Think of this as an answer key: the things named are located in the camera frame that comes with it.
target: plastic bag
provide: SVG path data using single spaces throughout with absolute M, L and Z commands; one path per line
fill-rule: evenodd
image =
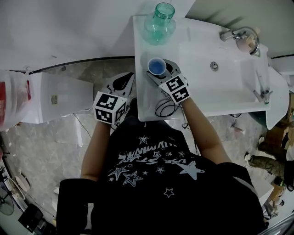
M 0 70 L 0 131 L 18 124 L 31 100 L 29 75 Z

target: tiled floor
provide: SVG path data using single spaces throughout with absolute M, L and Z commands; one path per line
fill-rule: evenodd
M 76 63 L 65 66 L 65 70 L 63 67 L 56 67 L 46 72 L 93 82 L 95 94 L 107 78 L 128 71 L 135 72 L 134 59 Z M 131 97 L 135 96 L 136 84 L 131 94 Z M 266 130 L 248 114 L 242 114 L 237 119 L 231 116 L 208 119 L 223 141 L 231 160 L 242 166 L 247 165 L 244 160 L 245 152 L 256 152 L 258 138 Z M 182 127 L 184 118 L 169 120 L 168 123 L 184 133 L 191 152 L 195 152 L 190 130 Z M 231 128 L 234 123 L 244 130 L 244 134 Z M 53 193 L 55 187 L 63 179 L 77 178 L 80 175 L 81 163 L 90 141 L 89 135 L 92 135 L 95 124 L 90 110 L 42 124 L 22 123 L 9 132 L 1 133 L 11 153 L 7 161 L 12 173 L 21 170 L 27 176 L 31 184 L 28 194 L 46 210 L 42 209 L 42 212 L 48 220 L 52 218 L 51 214 L 56 214 L 52 207 L 52 202 L 57 201 L 57 196 Z M 268 177 L 264 170 L 247 169 L 252 179 Z

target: glass jar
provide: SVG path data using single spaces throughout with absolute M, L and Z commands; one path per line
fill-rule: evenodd
M 159 3 L 155 12 L 148 15 L 144 22 L 143 38 L 151 45 L 165 44 L 175 31 L 172 17 L 175 8 L 169 3 Z

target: chrome faucet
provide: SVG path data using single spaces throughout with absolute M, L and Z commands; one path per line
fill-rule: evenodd
M 240 40 L 242 38 L 242 36 L 250 36 L 250 35 L 253 35 L 254 36 L 254 39 L 255 39 L 255 45 L 253 47 L 253 49 L 250 50 L 250 54 L 253 55 L 257 52 L 258 48 L 259 48 L 259 38 L 258 38 L 258 35 L 257 33 L 255 32 L 254 29 L 250 28 L 250 27 L 242 27 L 242 28 L 239 28 L 235 31 L 232 31 L 232 30 L 229 30 L 227 32 L 224 32 L 224 33 L 220 33 L 220 39 L 222 41 L 227 41 L 228 39 L 230 38 L 233 38 L 234 40 Z

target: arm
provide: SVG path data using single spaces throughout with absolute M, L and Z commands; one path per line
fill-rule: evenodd
M 215 129 L 192 98 L 184 100 L 182 107 L 201 155 L 216 164 L 231 162 Z
M 81 178 L 93 181 L 99 179 L 107 152 L 109 136 L 110 125 L 97 122 L 83 160 Z

